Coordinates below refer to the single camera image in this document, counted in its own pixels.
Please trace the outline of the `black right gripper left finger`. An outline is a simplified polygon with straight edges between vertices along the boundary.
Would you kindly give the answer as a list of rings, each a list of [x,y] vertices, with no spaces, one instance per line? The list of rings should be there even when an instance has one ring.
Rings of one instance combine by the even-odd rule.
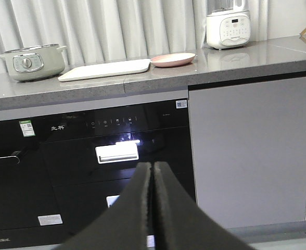
[[[147,249],[151,163],[140,162],[118,199],[56,249]]]

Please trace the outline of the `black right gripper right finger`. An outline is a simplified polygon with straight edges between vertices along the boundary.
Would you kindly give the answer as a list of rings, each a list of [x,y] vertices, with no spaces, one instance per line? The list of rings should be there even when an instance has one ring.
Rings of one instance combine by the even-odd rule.
[[[197,206],[167,162],[156,162],[153,173],[156,249],[251,249]]]

